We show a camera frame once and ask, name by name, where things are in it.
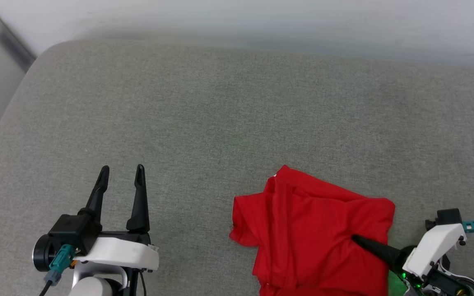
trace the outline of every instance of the red shirt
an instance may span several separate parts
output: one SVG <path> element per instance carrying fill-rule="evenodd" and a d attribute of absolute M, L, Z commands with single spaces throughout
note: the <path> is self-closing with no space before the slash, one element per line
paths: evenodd
<path fill-rule="evenodd" d="M 260 296 L 386 296 L 388 266 L 350 237 L 387 244 L 395 205 L 283 166 L 235 197 L 230 238 L 258 247 Z"/>

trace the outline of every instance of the red t-shirt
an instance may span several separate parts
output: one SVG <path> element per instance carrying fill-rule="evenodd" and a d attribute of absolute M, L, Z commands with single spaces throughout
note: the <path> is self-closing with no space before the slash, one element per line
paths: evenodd
<path fill-rule="evenodd" d="M 388 266 L 350 237 L 387 244 L 395 205 L 283 166 L 262 193 L 235 197 L 230 238 L 258 247 L 260 296 L 384 296 Z"/>

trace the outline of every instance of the gray fabric surface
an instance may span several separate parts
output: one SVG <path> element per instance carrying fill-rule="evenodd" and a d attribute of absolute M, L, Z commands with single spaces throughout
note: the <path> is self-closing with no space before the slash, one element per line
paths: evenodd
<path fill-rule="evenodd" d="M 30 253 L 111 167 L 102 224 L 121 230 L 146 167 L 160 270 L 150 294 L 257 295 L 255 248 L 228 238 L 235 195 L 283 164 L 396 204 L 390 243 L 424 219 L 474 219 L 474 69 L 78 41 L 44 53 L 0 122 L 0 296 L 43 287 Z M 474 276 L 474 234 L 451 253 Z M 71 272 L 48 295 L 68 294 Z"/>

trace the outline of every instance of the black cable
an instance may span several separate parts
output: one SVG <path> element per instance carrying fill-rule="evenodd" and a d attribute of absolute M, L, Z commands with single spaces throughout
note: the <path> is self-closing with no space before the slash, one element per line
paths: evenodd
<path fill-rule="evenodd" d="M 143 271 L 139 271 L 140 279 L 142 280 L 142 287 L 144 288 L 144 296 L 147 296 L 147 291 L 145 290 L 145 281 L 144 281 L 144 274 Z"/>
<path fill-rule="evenodd" d="M 47 281 L 47 284 L 45 284 L 45 288 L 41 291 L 39 296 L 45 296 L 45 293 L 47 293 L 47 290 L 51 287 L 52 281 Z"/>

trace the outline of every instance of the robotic arm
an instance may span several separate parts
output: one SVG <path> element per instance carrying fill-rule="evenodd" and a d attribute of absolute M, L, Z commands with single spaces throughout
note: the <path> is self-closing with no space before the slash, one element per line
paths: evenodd
<path fill-rule="evenodd" d="M 36 242 L 32 261 L 38 271 L 47 272 L 40 296 L 58 284 L 66 268 L 74 269 L 69 296 L 136 296 L 139 275 L 146 295 L 143 272 L 158 269 L 158 249 L 151 245 L 148 234 L 144 167 L 137 167 L 137 191 L 127 231 L 102 231 L 100 216 L 108 181 L 109 167 L 104 166 L 87 205 L 77 215 L 61 215 Z M 97 274 L 118 274 L 122 282 L 94 277 Z"/>
<path fill-rule="evenodd" d="M 449 271 L 446 253 L 457 243 L 466 245 L 466 233 L 474 221 L 462 221 L 457 208 L 439 210 L 435 221 L 427 220 L 427 233 L 418 246 L 402 250 L 355 235 L 352 240 L 389 264 L 408 287 L 404 296 L 474 296 L 474 279 Z"/>

